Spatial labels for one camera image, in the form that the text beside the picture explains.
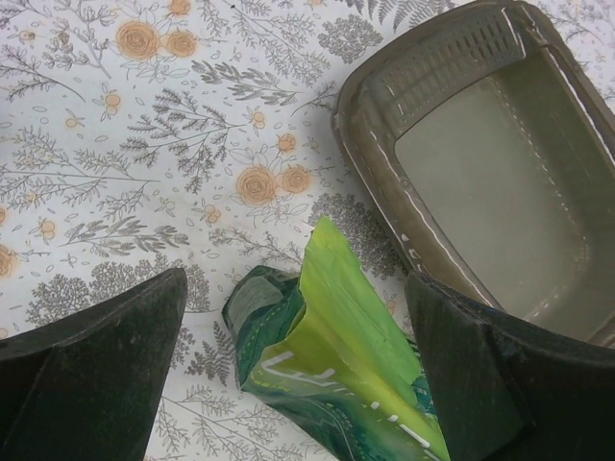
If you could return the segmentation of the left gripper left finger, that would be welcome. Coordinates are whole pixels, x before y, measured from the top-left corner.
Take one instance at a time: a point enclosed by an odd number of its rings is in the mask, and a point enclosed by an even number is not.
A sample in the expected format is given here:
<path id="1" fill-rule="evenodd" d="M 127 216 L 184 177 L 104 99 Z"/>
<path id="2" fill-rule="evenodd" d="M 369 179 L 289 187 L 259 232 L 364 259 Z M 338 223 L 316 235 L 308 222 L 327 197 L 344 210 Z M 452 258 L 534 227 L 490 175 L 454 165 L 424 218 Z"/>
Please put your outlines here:
<path id="1" fill-rule="evenodd" d="M 173 268 L 2 340 L 2 459 L 143 459 L 186 299 Z"/>

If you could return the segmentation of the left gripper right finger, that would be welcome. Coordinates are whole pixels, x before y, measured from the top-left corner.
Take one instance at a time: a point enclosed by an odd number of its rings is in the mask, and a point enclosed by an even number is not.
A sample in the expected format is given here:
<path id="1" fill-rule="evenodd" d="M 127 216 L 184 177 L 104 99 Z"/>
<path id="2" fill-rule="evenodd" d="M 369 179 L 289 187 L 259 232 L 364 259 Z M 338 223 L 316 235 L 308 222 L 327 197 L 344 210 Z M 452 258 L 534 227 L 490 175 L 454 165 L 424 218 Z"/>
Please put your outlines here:
<path id="1" fill-rule="evenodd" d="M 417 272 L 406 302 L 454 460 L 611 460 L 614 351 L 475 302 Z"/>

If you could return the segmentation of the green litter bag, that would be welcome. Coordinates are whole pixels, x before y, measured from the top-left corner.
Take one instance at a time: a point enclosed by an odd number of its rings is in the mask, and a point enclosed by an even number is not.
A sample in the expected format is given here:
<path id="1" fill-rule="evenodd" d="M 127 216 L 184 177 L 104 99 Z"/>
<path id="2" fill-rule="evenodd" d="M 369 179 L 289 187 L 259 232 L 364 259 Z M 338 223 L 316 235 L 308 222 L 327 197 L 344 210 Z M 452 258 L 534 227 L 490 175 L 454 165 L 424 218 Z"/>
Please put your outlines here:
<path id="1" fill-rule="evenodd" d="M 337 459 L 449 458 L 418 348 L 330 219 L 298 274 L 255 267 L 222 315 L 241 390 Z"/>

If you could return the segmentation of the grey litter box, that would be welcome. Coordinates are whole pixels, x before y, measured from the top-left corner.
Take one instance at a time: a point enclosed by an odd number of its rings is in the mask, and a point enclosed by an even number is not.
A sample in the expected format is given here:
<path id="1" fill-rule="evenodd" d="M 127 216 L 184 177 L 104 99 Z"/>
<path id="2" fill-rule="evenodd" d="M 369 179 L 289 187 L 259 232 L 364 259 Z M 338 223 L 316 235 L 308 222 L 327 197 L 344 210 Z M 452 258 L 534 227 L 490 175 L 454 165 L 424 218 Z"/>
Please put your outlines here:
<path id="1" fill-rule="evenodd" d="M 614 116 L 538 8 L 475 1 L 399 36 L 332 126 L 406 265 L 613 346 Z"/>

